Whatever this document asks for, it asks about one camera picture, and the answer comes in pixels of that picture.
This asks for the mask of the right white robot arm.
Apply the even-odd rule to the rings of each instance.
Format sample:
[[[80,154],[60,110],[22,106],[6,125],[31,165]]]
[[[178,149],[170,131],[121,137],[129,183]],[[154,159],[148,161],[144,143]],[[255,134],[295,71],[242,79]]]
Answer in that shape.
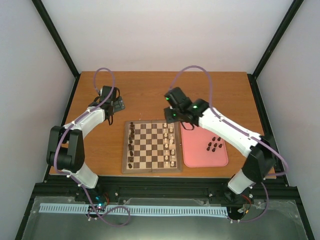
[[[191,101],[179,87],[170,89],[164,97],[169,104],[164,109],[168,123],[189,123],[192,127],[208,130],[227,141],[246,158],[242,168],[227,183],[224,195],[230,201],[262,182],[276,164],[276,152],[267,138],[228,119],[211,103],[203,99]]]

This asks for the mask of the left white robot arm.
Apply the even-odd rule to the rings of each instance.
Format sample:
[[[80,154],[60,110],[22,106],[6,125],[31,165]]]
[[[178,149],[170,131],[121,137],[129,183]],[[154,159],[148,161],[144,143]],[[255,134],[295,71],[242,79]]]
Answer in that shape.
[[[84,139],[99,124],[107,121],[112,125],[114,114],[125,109],[119,88],[103,86],[98,93],[78,118],[51,128],[46,155],[49,166],[87,188],[86,195],[95,202],[103,198],[104,188],[85,163]]]

